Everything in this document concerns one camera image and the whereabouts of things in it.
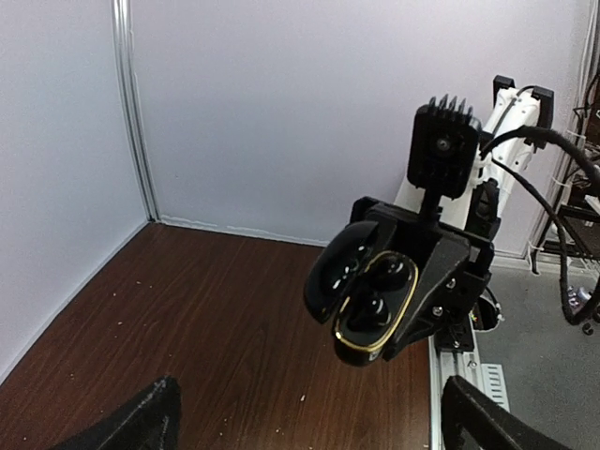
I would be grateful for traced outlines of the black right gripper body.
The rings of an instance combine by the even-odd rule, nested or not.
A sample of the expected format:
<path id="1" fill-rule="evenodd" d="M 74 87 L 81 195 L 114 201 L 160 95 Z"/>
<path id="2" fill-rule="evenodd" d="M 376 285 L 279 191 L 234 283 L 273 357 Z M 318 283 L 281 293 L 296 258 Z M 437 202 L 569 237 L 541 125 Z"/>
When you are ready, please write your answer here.
<path id="1" fill-rule="evenodd" d="M 439 220 L 426 221 L 413 211 L 388 202 L 384 203 L 382 209 L 387 210 L 397 220 L 397 231 L 392 239 L 381 239 L 378 237 L 377 224 L 374 222 L 376 224 L 374 235 L 368 239 L 372 245 L 369 259 L 373 262 L 381 258 L 384 253 L 402 255 L 416 265 L 419 279 L 419 268 L 427 262 L 428 256 L 440 238 L 444 235 L 462 236 L 471 246 L 470 258 L 463 271 L 463 283 L 472 296 L 472 309 L 491 278 L 490 266 L 494 257 L 494 246 L 491 240 L 444 224 Z"/>

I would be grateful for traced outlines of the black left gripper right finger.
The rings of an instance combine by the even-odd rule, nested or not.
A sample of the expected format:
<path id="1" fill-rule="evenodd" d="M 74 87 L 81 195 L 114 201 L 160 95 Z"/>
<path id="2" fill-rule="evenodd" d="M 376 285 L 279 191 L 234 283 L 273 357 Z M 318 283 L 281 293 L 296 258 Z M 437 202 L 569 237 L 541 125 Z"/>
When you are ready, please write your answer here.
<path id="1" fill-rule="evenodd" d="M 442 391 L 441 430 L 446 449 L 462 449 L 466 431 L 481 449 L 567 449 L 526 425 L 465 378 L 448 378 Z"/>

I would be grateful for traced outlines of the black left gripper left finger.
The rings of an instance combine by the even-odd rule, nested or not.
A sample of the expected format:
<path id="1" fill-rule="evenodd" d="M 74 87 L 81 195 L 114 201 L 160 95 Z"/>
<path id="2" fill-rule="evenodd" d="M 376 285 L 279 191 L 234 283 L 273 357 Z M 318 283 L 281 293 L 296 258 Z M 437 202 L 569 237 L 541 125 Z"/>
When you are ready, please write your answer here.
<path id="1" fill-rule="evenodd" d="M 181 421 L 181 388 L 171 376 L 156 379 L 91 427 L 55 449 L 176 449 Z"/>

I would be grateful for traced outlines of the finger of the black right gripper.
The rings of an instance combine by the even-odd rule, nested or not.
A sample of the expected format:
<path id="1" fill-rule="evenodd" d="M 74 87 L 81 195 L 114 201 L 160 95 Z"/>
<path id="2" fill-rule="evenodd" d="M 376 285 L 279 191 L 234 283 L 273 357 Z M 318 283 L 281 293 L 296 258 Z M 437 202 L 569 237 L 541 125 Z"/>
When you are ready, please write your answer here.
<path id="1" fill-rule="evenodd" d="M 398 230 L 397 220 L 387 210 L 385 203 L 377 199 L 358 199 L 352 205 L 351 223 L 372 221 L 377 224 L 378 237 L 392 239 Z"/>
<path id="2" fill-rule="evenodd" d="M 412 297 L 383 351 L 384 361 L 391 361 L 415 341 L 466 316 L 472 296 L 464 286 L 463 271 L 470 253 L 470 243 L 462 236 L 444 235 L 435 244 L 427 262 L 419 268 Z"/>

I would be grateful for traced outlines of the black earbud charging case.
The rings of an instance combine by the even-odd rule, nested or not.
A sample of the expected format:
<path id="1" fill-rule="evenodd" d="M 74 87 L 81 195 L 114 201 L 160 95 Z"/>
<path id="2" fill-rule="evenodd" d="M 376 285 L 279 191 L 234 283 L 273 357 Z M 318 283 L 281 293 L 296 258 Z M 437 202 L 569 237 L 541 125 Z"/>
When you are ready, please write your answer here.
<path id="1" fill-rule="evenodd" d="M 374 235 L 374 222 L 347 225 L 324 248 L 316 259 L 304 287 L 307 311 L 317 323 L 332 323 L 334 349 L 337 357 L 347 365 L 364 367 L 383 354 L 393 333 L 398 328 L 402 314 L 418 279 L 418 269 L 412 265 L 412 280 L 397 291 L 382 292 L 369 283 L 372 245 L 368 239 Z M 354 332 L 348 327 L 355 306 L 368 293 L 378 293 L 385 300 L 391 314 L 390 323 L 374 332 Z"/>

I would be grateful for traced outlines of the black earbud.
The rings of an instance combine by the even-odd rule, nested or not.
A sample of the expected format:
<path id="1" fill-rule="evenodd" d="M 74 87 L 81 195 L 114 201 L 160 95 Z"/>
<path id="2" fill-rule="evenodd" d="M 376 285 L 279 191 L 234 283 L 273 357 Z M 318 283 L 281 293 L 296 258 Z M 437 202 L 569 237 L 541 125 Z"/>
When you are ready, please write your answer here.
<path id="1" fill-rule="evenodd" d="M 374 332 L 390 323 L 391 314 L 385 300 L 377 292 L 369 292 L 355 306 L 348 327 L 354 332 Z"/>
<path id="2" fill-rule="evenodd" d="M 413 279 L 412 265 L 396 254 L 383 255 L 369 268 L 369 283 L 378 291 L 397 291 Z"/>

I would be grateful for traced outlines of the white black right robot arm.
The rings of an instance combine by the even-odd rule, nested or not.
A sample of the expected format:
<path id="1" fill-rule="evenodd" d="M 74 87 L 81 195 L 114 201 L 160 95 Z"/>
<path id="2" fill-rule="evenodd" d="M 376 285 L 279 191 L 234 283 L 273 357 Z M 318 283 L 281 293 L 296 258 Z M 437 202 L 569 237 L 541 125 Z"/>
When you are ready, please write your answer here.
<path id="1" fill-rule="evenodd" d="M 486 122 L 456 97 L 420 106 L 395 201 L 353 204 L 357 278 L 332 328 L 345 362 L 391 360 L 428 337 L 469 346 L 466 326 L 491 278 L 503 210 L 553 120 L 549 89 L 497 76 L 493 94 Z"/>

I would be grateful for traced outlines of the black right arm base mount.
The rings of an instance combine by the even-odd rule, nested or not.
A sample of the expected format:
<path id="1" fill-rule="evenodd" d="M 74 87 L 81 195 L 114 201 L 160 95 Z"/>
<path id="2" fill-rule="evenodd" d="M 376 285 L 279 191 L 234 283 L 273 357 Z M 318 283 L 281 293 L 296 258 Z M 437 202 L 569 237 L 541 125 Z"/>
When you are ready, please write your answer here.
<path id="1" fill-rule="evenodd" d="M 472 353 L 475 333 L 491 332 L 503 321 L 502 306 L 494 292 L 486 287 L 462 322 L 435 335 L 435 349 L 439 352 Z"/>

